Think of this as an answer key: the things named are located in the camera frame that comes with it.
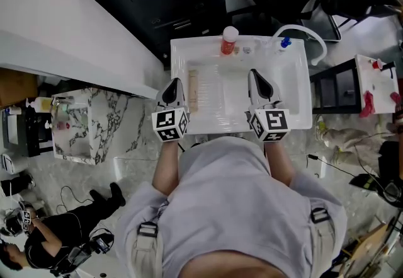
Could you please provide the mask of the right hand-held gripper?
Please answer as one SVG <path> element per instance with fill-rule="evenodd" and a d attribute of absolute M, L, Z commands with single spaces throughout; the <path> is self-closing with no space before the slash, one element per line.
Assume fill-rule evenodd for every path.
<path fill-rule="evenodd" d="M 250 106 L 246 117 L 251 130 L 261 142 L 278 142 L 290 131 L 289 110 L 284 107 L 280 89 L 256 69 L 247 76 Z"/>

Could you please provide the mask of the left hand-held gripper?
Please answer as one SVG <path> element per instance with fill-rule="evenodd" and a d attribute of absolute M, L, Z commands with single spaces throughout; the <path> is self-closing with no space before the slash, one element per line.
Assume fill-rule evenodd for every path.
<path fill-rule="evenodd" d="M 178 141 L 190 122 L 183 84 L 172 79 L 156 96 L 156 111 L 152 113 L 152 128 L 161 142 Z"/>

